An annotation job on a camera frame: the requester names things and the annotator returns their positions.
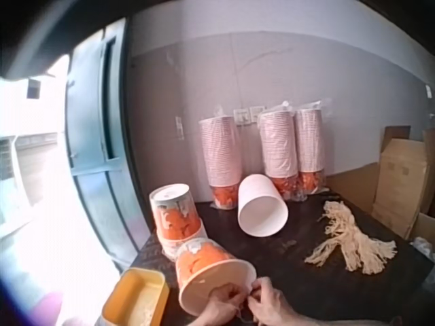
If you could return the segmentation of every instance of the yellow plastic container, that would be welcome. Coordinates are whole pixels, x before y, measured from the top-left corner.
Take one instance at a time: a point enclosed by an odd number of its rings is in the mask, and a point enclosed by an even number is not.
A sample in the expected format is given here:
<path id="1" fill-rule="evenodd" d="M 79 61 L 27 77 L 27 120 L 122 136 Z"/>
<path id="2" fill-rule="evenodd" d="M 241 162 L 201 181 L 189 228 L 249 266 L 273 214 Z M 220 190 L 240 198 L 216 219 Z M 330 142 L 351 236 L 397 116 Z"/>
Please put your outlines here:
<path id="1" fill-rule="evenodd" d="M 159 326 L 168 295 L 162 273 L 130 268 L 116 284 L 101 316 L 108 325 Z"/>

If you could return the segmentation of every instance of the string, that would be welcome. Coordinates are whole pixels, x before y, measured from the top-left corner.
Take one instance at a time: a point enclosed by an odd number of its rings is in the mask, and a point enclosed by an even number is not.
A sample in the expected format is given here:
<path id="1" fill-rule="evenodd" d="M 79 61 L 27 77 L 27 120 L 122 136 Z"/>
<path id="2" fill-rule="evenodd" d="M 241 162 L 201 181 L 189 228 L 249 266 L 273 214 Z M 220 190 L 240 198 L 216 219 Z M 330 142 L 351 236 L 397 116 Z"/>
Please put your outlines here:
<path id="1" fill-rule="evenodd" d="M 206 296 L 204 296 L 204 295 L 199 295 L 199 297 L 201 297 L 202 299 L 210 300 L 210 297 L 206 297 Z M 219 301 L 219 303 L 220 303 L 220 304 L 227 305 L 227 306 L 231 306 L 231 308 L 236 309 L 236 310 L 237 310 L 237 312 L 236 312 L 236 317 L 237 317 L 238 319 L 240 319 L 240 321 L 241 321 L 243 324 L 256 324 L 256 322 L 255 322 L 254 320 L 252 320 L 252 321 L 248 321 L 248 320 L 246 320 L 246 319 L 244 319 L 244 318 L 242 317 L 242 309 L 241 309 L 240 307 L 237 307 L 237 306 L 235 306 L 234 304 L 230 304 L 229 302 Z"/>

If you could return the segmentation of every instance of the table surface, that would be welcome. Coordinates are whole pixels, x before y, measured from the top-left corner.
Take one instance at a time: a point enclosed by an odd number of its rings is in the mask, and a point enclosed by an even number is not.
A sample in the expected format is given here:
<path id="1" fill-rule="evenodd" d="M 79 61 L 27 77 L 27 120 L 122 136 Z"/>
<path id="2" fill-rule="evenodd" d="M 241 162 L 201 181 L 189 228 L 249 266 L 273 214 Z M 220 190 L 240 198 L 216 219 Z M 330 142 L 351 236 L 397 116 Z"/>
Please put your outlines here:
<path id="1" fill-rule="evenodd" d="M 343 255 L 337 249 L 320 268 L 306 264 L 304 259 L 327 239 L 324 229 L 328 219 L 318 221 L 324 202 L 337 199 L 336 194 L 329 193 L 310 196 L 305 202 L 289 202 L 285 227 L 267 238 L 245 234 L 237 223 L 236 210 L 219 211 L 211 208 L 210 203 L 196 204 L 196 207 L 208 236 L 234 256 L 250 261 L 258 276 L 269 276 L 297 312 L 321 320 L 390 321 L 401 315 L 413 294 L 420 291 L 433 264 L 401 237 L 346 201 L 360 229 L 372 238 L 395 240 L 397 255 L 377 275 L 347 271 Z M 178 303 L 175 266 L 162 254 L 155 233 L 133 266 L 160 270 L 166 276 L 171 291 L 162 325 L 186 325 L 193 320 Z M 235 319 L 229 325 L 244 324 Z"/>

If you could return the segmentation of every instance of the orange paper cup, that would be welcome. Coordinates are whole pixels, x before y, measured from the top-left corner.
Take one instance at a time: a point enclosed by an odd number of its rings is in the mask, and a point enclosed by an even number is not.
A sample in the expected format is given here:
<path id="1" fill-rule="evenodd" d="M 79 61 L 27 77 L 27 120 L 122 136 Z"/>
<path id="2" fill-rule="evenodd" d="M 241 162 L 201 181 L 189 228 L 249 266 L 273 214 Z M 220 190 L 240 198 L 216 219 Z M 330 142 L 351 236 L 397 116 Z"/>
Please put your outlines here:
<path id="1" fill-rule="evenodd" d="M 269 177 L 284 200 L 291 200 L 300 193 L 298 175 L 288 178 Z"/>
<path id="2" fill-rule="evenodd" d="M 185 242 L 178 250 L 175 267 L 180 306 L 194 316 L 204 310 L 213 289 L 232 283 L 251 291 L 257 277 L 251 263 L 205 238 Z"/>
<path id="3" fill-rule="evenodd" d="M 184 240 L 167 240 L 163 238 L 158 232 L 157 237 L 160 241 L 160 244 L 162 245 L 163 255 L 165 255 L 171 261 L 175 261 L 177 259 L 178 249 L 182 246 L 183 243 L 195 238 L 208 238 L 202 220 L 201 227 L 199 228 L 198 232 Z"/>
<path id="4" fill-rule="evenodd" d="M 219 209 L 235 209 L 239 197 L 239 184 L 229 187 L 212 187 L 213 199 Z"/>
<path id="5" fill-rule="evenodd" d="M 167 240 L 185 240 L 198 232 L 201 220 L 183 183 L 166 185 L 150 194 L 158 234 Z"/>
<path id="6" fill-rule="evenodd" d="M 299 172 L 299 175 L 302 188 L 307 195 L 316 194 L 325 186 L 324 170 L 317 172 Z"/>

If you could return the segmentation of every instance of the white wall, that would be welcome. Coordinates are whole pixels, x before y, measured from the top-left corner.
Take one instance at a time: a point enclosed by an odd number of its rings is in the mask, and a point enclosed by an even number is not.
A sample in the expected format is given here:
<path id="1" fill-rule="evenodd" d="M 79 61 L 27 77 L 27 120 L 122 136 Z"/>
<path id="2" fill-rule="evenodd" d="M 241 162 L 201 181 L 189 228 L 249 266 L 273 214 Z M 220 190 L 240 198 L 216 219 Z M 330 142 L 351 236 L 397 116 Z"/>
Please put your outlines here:
<path id="1" fill-rule="evenodd" d="M 330 98 L 328 173 L 376 162 L 385 126 L 410 124 L 418 139 L 428 118 L 432 56 L 355 1 L 179 1 L 138 14 L 132 36 L 128 116 L 146 192 L 184 182 L 211 199 L 198 121 L 217 105 Z M 256 125 L 239 131 L 245 172 L 261 172 Z"/>

